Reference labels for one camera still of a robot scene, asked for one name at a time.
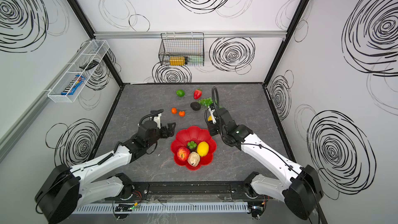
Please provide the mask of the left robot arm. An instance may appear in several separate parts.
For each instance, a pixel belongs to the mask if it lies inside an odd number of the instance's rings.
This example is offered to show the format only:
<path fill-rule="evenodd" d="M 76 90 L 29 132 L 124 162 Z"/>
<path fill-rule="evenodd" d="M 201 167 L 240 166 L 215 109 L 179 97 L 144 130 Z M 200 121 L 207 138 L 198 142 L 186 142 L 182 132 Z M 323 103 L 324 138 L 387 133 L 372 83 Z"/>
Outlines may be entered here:
<path fill-rule="evenodd" d="M 105 180 L 98 178 L 147 154 L 158 140 L 175 134 L 176 123 L 161 123 L 163 109 L 141 118 L 138 131 L 130 139 L 118 142 L 104 155 L 81 164 L 55 167 L 36 194 L 35 210 L 50 224 L 67 219 L 76 209 L 106 198 L 129 199 L 134 194 L 132 181 L 123 173 Z"/>

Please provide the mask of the red flower-shaped fruit bowl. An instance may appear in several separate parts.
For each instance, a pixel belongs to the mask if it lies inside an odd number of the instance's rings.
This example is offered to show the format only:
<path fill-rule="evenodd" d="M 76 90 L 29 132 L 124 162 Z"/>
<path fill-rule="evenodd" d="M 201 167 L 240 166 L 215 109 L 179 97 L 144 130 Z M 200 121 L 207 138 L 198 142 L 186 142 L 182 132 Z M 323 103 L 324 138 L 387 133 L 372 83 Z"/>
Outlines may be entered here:
<path fill-rule="evenodd" d="M 200 160 L 198 162 L 197 166 L 193 166 L 188 162 L 188 156 L 186 156 L 186 160 L 183 161 L 181 156 L 178 155 L 178 151 L 181 148 L 187 148 L 187 145 L 189 142 L 194 141 L 197 145 L 200 143 L 207 143 L 209 146 L 208 153 L 200 157 Z M 177 165 L 186 167 L 190 171 L 197 171 L 203 166 L 207 166 L 212 163 L 213 158 L 214 158 L 214 152 L 217 150 L 217 144 L 213 140 L 213 138 L 210 136 L 209 131 L 206 129 L 201 129 L 196 126 L 189 127 L 188 129 L 184 129 L 179 131 L 176 134 L 176 139 L 172 142 L 171 144 L 171 151 L 174 155 L 174 161 Z"/>

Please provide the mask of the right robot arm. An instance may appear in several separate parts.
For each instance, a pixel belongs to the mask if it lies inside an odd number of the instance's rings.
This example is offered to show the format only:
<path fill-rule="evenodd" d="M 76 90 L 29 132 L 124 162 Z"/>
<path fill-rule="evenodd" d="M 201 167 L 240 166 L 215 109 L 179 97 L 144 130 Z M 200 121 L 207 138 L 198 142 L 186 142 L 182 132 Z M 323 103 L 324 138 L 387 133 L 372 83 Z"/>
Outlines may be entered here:
<path fill-rule="evenodd" d="M 249 191 L 282 201 L 298 218 L 308 220 L 313 211 L 318 211 L 324 193 L 317 171 L 284 157 L 262 141 L 243 124 L 236 124 L 230 113 L 220 106 L 216 87 L 211 90 L 212 104 L 208 111 L 212 125 L 222 141 L 252 156 L 275 175 L 275 179 L 254 173 L 249 177 Z"/>

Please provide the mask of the red strawberry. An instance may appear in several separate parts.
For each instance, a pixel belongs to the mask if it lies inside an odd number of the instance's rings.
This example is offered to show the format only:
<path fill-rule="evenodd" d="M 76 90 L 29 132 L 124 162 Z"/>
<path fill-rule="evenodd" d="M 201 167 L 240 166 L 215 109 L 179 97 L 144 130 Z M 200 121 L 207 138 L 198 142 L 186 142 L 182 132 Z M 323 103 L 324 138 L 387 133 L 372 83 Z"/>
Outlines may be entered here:
<path fill-rule="evenodd" d="M 195 90 L 195 92 L 194 92 L 194 99 L 195 100 L 198 100 L 201 96 L 202 96 L 202 90 L 200 90 L 200 89 L 197 89 L 197 90 Z"/>

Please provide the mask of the beige garlic bulb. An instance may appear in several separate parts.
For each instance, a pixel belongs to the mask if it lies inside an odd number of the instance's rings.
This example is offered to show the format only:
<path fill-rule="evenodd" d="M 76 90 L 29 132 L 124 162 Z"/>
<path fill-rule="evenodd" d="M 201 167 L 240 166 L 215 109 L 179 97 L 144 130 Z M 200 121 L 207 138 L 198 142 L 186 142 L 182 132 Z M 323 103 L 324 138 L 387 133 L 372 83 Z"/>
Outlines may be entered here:
<path fill-rule="evenodd" d="M 187 161 L 188 164 L 192 167 L 197 167 L 200 163 L 201 156 L 197 152 L 191 152 Z"/>

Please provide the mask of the green lime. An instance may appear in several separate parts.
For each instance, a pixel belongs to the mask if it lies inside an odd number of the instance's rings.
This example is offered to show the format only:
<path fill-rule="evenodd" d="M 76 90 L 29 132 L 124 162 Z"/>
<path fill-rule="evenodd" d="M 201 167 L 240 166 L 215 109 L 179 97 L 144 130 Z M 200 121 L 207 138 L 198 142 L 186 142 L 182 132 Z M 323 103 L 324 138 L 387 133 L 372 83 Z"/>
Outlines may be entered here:
<path fill-rule="evenodd" d="M 184 97 L 185 96 L 185 92 L 183 90 L 177 90 L 176 94 L 178 97 Z"/>

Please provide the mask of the dark avocado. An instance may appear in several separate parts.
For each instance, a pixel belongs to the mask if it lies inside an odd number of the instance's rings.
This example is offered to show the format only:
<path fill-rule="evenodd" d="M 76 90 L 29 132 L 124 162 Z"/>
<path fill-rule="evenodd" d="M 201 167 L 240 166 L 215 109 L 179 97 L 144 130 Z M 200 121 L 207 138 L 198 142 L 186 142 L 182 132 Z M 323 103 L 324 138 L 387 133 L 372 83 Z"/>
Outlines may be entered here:
<path fill-rule="evenodd" d="M 192 110 L 194 111 L 199 111 L 201 109 L 201 104 L 199 102 L 192 102 L 190 104 L 190 107 L 192 108 Z"/>

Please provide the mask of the yellow lemon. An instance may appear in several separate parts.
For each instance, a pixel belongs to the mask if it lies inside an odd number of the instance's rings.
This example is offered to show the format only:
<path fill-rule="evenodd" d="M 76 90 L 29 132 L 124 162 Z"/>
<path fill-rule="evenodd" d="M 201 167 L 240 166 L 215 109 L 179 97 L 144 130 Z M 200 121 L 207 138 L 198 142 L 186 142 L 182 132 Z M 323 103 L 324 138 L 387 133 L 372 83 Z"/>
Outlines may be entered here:
<path fill-rule="evenodd" d="M 205 157 L 209 152 L 209 145 L 207 142 L 200 142 L 197 146 L 197 153 L 200 157 Z"/>

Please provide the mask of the red apple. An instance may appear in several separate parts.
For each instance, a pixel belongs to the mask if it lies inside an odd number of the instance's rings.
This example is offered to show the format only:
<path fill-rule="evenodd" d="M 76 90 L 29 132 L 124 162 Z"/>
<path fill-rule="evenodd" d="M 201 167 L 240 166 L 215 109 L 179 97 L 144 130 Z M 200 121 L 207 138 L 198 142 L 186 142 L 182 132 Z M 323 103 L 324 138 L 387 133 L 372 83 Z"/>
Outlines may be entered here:
<path fill-rule="evenodd" d="M 189 158 L 190 153 L 191 153 L 190 149 L 188 149 L 186 147 L 180 147 L 177 150 L 177 159 L 178 159 L 178 161 L 181 161 L 181 162 L 187 161 L 187 159 Z"/>

